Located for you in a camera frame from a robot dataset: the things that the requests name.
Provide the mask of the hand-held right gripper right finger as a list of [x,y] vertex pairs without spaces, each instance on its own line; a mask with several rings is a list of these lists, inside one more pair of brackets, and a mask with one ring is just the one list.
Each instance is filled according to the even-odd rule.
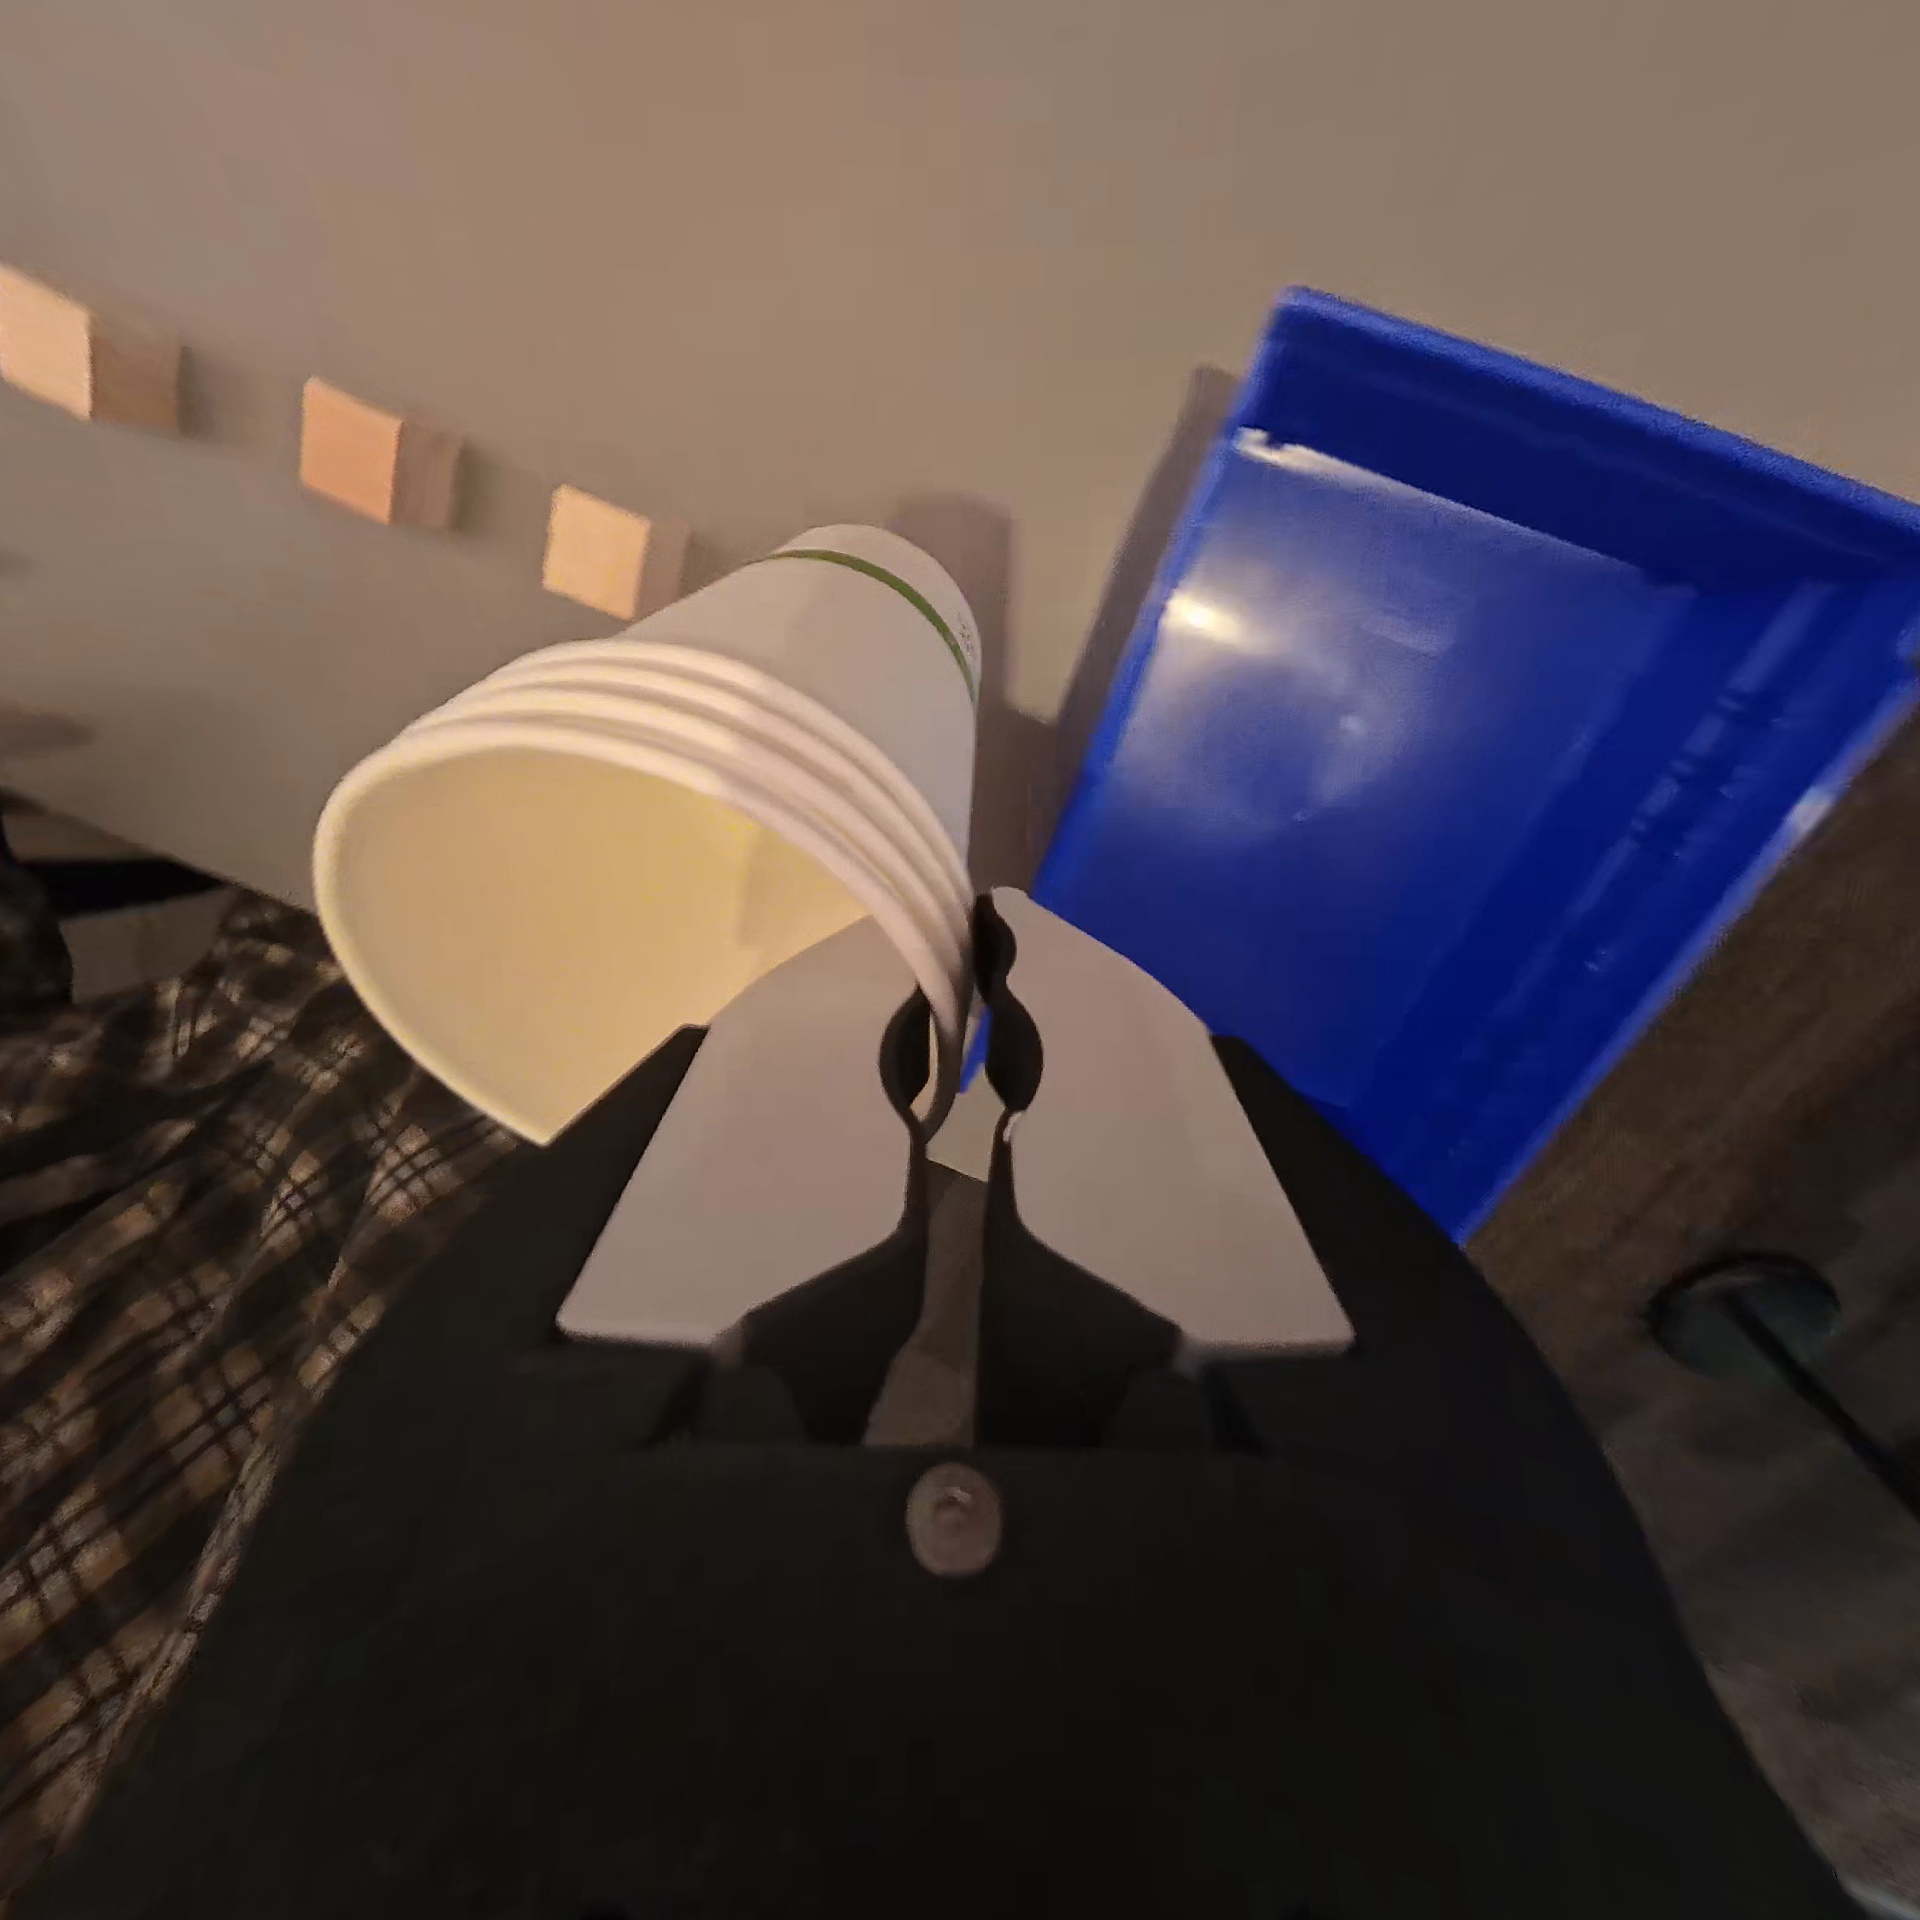
[[1022,1229],[1179,1358],[1336,1354],[1354,1321],[1202,1020],[1015,886],[976,903],[985,1071]]

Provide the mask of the white green-banded paper cup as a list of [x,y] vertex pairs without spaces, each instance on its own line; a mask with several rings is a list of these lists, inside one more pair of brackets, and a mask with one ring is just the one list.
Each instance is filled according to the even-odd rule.
[[548,1143],[687,1025],[874,924],[952,1052],[962,953],[825,820],[727,798],[675,752],[558,721],[399,738],[327,800],[335,954],[422,1066]]
[[976,631],[966,596],[929,552],[872,526],[809,530],[616,638],[767,664],[827,696],[854,690],[855,664],[878,670],[886,690],[918,664],[935,690],[966,693],[976,717]]
[[375,1020],[546,1141],[680,1029],[863,924],[924,994],[953,1078],[969,912],[926,816],[875,754],[727,688],[507,681],[337,785],[314,884]]
[[675,783],[803,856],[898,948],[942,1044],[971,1013],[969,807],[976,717],[910,664],[824,694],[785,672],[663,639],[578,639],[504,668],[408,727],[399,750],[563,752]]

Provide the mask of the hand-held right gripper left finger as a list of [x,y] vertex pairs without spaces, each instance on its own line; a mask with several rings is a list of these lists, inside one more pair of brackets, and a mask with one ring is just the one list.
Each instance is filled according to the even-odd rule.
[[561,1305],[575,1342],[742,1352],[751,1318],[905,1216],[930,1015],[860,918],[707,1029]]

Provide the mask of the blue plastic bin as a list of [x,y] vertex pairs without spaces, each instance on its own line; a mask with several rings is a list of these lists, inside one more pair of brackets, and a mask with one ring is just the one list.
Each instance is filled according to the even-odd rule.
[[1032,895],[1476,1233],[1916,708],[1916,502],[1296,288]]

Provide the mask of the black stanchion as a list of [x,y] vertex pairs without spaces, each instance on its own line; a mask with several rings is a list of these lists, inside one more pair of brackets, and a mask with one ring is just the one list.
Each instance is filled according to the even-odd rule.
[[1918,1517],[1914,1462],[1848,1408],[1822,1368],[1840,1330],[1840,1296],[1809,1260],[1736,1252],[1695,1264],[1651,1294],[1641,1325],[1651,1343],[1691,1375],[1779,1385],[1911,1520]]

